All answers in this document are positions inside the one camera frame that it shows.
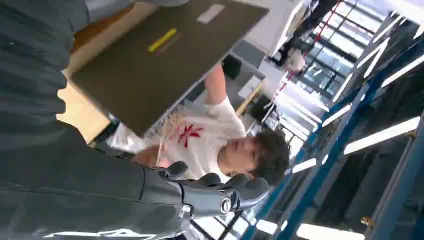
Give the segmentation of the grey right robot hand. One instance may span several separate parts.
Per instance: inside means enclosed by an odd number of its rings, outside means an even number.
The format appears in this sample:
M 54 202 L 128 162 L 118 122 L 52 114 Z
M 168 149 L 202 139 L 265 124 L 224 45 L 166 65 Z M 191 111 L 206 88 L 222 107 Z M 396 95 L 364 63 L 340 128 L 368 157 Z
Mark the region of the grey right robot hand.
M 184 164 L 151 169 L 86 145 L 72 127 L 57 136 L 0 135 L 3 240 L 161 240 L 191 220 L 256 205 L 270 187 L 239 174 L 177 178 Z

